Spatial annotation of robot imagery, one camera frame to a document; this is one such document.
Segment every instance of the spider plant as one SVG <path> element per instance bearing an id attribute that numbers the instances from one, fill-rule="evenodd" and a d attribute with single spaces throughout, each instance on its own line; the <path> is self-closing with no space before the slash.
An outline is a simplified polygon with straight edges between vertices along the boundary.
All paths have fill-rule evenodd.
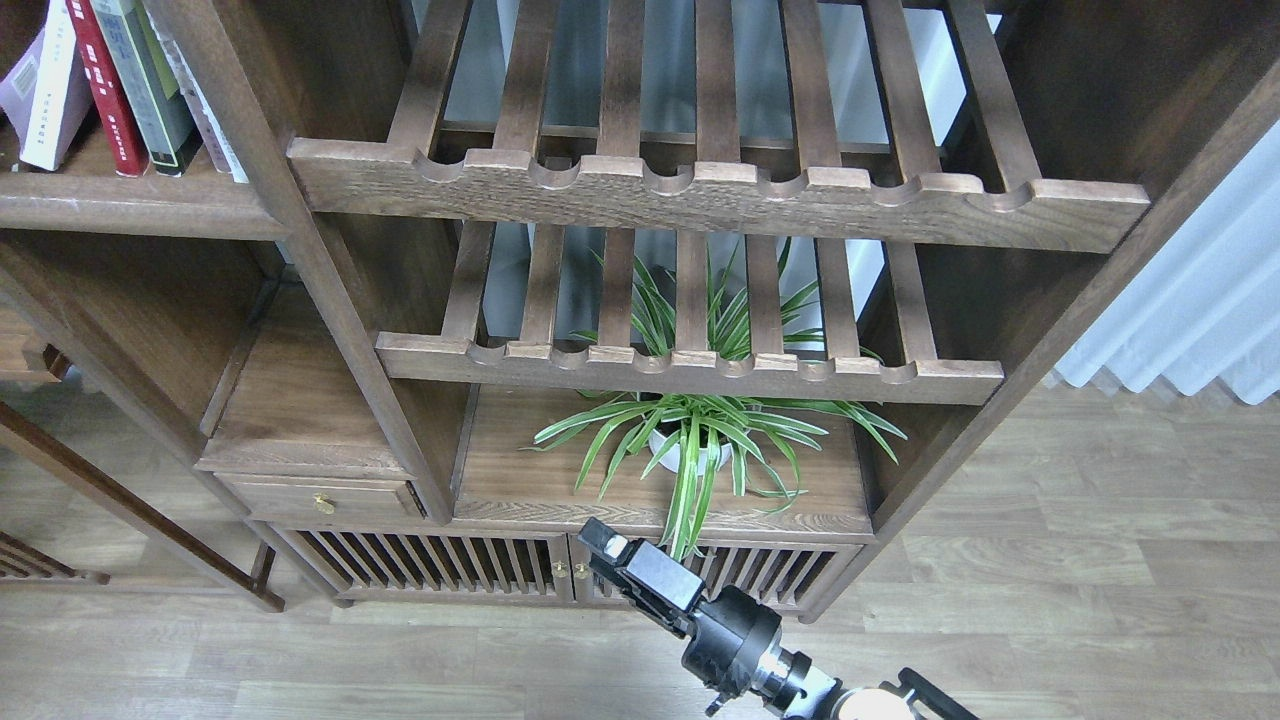
<path id="1" fill-rule="evenodd" d="M 786 269 L 791 255 L 791 241 L 783 245 L 778 258 L 778 274 Z M 741 360 L 751 352 L 751 329 L 746 288 L 730 295 L 727 290 L 730 264 L 717 275 L 708 265 L 707 275 L 707 336 L 710 350 L 719 352 L 726 360 Z M 634 299 L 631 324 L 639 332 L 645 351 L 650 355 L 671 352 L 676 338 L 676 310 L 658 288 L 653 274 L 639 260 L 635 261 Z M 817 281 L 788 295 L 782 301 L 781 315 L 783 325 L 800 318 L 805 307 L 817 300 Z M 575 333 L 577 337 L 596 342 L 594 332 Z M 783 336 L 785 343 L 822 341 L 822 328 L 805 328 Z M 792 418 L 785 411 L 809 410 L 847 418 L 861 425 L 893 461 L 897 457 L 884 438 L 884 433 L 905 438 L 906 436 L 879 415 L 859 402 L 832 400 L 782 400 L 765 397 L 733 397 L 718 395 L 669 393 L 650 396 L 637 392 L 584 393 L 588 397 L 605 398 L 590 410 L 584 410 L 543 428 L 534 436 L 534 446 L 529 450 L 547 451 L 559 447 L 581 432 L 599 424 L 582 457 L 575 489 L 586 483 L 586 477 L 608 442 L 618 432 L 621 439 L 612 450 L 604 478 L 600 482 L 599 497 L 604 497 L 609 483 L 617 475 L 622 461 L 637 455 L 648 443 L 649 436 L 659 427 L 673 428 L 655 450 L 641 478 L 658 466 L 660 457 L 672 448 L 678 448 L 680 464 L 676 471 L 676 486 L 667 512 L 667 523 L 659 544 L 667 546 L 676 560 L 684 560 L 690 552 L 696 552 L 698 537 L 710 507 L 718 469 L 724 461 L 722 443 L 728 446 L 728 461 L 732 489 L 736 496 L 751 492 L 760 497 L 776 498 L 780 505 L 769 512 L 786 510 L 804 491 L 800 484 L 800 464 L 796 459 L 796 445 L 822 450 L 815 438 L 826 436 L 827 430 Z M 790 484 L 765 459 L 762 443 L 777 448 L 790 465 Z M 755 477 L 749 468 L 758 468 L 763 478 Z"/>

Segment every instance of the laminate floor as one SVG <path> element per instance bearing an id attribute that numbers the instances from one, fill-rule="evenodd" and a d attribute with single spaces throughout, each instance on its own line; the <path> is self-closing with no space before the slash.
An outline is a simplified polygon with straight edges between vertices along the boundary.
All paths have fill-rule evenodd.
<path id="1" fill-rule="evenodd" d="M 202 538 L 241 561 L 251 551 L 105 398 L 10 389 Z M 1277 468 L 1275 398 L 1038 389 L 817 624 L 787 621 L 783 643 L 855 684 L 914 666 L 984 719 L 1271 719 Z M 77 523 L 42 524 L 68 509 Z M 0 457 L 0 529 L 90 569 L 172 568 L 93 511 Z M 283 615 L 227 597 L 3 592 L 0 717 L 694 719 L 710 700 L 680 667 L 682 643 L 634 612 L 337 610 L 287 569 L 273 584 Z M 768 715 L 741 700 L 721 716 Z"/>

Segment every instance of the cabinet door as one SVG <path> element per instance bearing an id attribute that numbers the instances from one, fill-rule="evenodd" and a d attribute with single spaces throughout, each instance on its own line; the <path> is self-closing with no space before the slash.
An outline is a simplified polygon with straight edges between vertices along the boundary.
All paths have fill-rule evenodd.
<path id="1" fill-rule="evenodd" d="M 573 570 L 573 596 L 585 605 L 618 606 L 627 600 L 608 582 L 590 571 L 591 552 L 568 536 Z M 707 583 L 707 594 L 716 597 L 726 585 L 735 585 L 780 612 L 800 612 L 804 600 L 826 589 L 861 546 L 847 547 L 750 547 L 700 544 L 701 555 L 685 559 L 685 568 Z"/>
<path id="2" fill-rule="evenodd" d="M 294 530 L 347 600 L 564 605 L 573 601 L 563 534 Z"/>

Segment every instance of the brass knob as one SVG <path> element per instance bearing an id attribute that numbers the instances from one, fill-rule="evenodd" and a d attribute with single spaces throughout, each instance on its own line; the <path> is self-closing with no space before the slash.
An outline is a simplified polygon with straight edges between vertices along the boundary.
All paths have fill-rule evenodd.
<path id="1" fill-rule="evenodd" d="M 334 511 L 338 510 L 338 506 L 334 505 L 333 501 L 329 500 L 329 496 L 323 492 L 317 492 L 311 497 L 316 501 L 316 510 L 324 512 L 325 515 L 333 515 Z"/>

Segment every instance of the white curtain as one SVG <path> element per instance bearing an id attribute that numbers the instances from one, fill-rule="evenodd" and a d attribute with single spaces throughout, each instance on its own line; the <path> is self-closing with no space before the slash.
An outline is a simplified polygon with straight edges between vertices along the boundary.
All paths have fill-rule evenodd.
<path id="1" fill-rule="evenodd" d="M 1215 378 L 1240 400 L 1280 391 L 1280 124 L 1057 364 L 1075 387 L 1106 368 L 1140 392 Z"/>

